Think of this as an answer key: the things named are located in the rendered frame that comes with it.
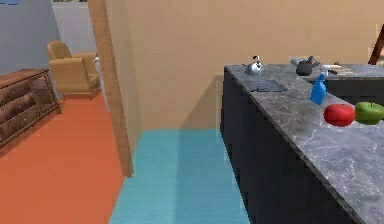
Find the silver kettle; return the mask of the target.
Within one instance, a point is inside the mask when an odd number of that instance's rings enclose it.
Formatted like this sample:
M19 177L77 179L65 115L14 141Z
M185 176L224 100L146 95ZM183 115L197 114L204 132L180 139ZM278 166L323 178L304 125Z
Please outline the silver kettle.
M246 66L245 74L249 76L261 76L265 72L265 66L261 62L260 57L255 55L253 62Z

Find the black cooktop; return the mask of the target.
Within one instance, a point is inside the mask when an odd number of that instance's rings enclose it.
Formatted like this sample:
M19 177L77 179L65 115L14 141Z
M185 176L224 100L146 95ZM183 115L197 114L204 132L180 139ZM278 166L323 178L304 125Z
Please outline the black cooktop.
M247 83L246 88L249 92L284 92L285 86L275 80L255 80Z

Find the red tomato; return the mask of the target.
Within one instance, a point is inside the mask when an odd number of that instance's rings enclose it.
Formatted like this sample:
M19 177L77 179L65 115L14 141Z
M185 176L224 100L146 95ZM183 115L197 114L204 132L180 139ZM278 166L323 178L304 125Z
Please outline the red tomato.
M345 127L355 120L355 110L347 104L330 104L325 108L323 117L328 124Z

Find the brown wooden door frame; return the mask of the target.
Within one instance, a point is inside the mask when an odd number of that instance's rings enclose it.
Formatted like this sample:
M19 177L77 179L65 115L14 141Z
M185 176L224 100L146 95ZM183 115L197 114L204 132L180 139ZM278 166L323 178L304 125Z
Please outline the brown wooden door frame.
M123 176L130 178L134 174L132 157L118 82L106 0L88 0L88 8L110 109L121 172Z

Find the black pot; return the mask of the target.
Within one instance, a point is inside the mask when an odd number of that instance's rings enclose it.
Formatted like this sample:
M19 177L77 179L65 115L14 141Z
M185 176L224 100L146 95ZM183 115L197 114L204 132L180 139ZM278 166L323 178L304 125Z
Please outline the black pot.
M310 56L298 63L296 73L299 76L309 76L312 73L312 70L319 64L320 62L314 56Z

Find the dark kitchen counter marble top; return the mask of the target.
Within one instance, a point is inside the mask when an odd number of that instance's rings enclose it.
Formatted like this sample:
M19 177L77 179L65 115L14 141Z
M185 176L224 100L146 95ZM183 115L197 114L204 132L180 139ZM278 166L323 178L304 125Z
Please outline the dark kitchen counter marble top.
M251 224L384 224L384 121L335 127L289 65L224 68L221 134Z

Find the pale cutting board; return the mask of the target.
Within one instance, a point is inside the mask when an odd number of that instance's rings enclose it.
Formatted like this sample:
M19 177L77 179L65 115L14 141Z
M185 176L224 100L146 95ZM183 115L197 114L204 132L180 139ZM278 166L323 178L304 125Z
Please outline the pale cutting board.
M321 64L320 70L326 74L333 75L349 75L354 73L352 69L343 67L339 64Z

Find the brown wooden chest of drawers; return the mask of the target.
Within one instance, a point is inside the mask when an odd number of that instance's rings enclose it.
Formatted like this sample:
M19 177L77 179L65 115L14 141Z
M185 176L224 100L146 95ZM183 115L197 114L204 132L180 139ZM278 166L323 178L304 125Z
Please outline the brown wooden chest of drawers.
M0 149L53 111L61 113L48 69L0 76Z

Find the blue spray bottle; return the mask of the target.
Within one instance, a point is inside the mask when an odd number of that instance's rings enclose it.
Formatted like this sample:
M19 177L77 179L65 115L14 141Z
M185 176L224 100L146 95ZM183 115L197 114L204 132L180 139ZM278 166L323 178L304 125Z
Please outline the blue spray bottle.
M317 80L315 81L315 83L313 84L313 87L312 87L310 100L317 105L322 104L322 102L325 98L325 95L327 93L327 89L326 89L326 86L324 84L325 77L326 77L326 74L321 73L318 76Z

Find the green apple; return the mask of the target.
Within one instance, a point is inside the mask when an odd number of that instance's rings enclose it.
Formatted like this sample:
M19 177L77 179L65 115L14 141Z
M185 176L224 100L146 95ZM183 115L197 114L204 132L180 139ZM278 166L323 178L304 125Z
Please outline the green apple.
M355 120L365 125L376 125L384 117L384 106L371 103L359 102L355 105Z

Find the brown wooden post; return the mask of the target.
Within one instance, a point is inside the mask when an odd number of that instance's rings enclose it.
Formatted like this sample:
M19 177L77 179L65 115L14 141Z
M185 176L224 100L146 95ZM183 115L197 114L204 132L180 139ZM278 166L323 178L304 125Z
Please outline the brown wooden post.
M370 59L368 61L370 65L375 65L378 62L383 48L384 48L384 24L380 29L375 46L372 50Z

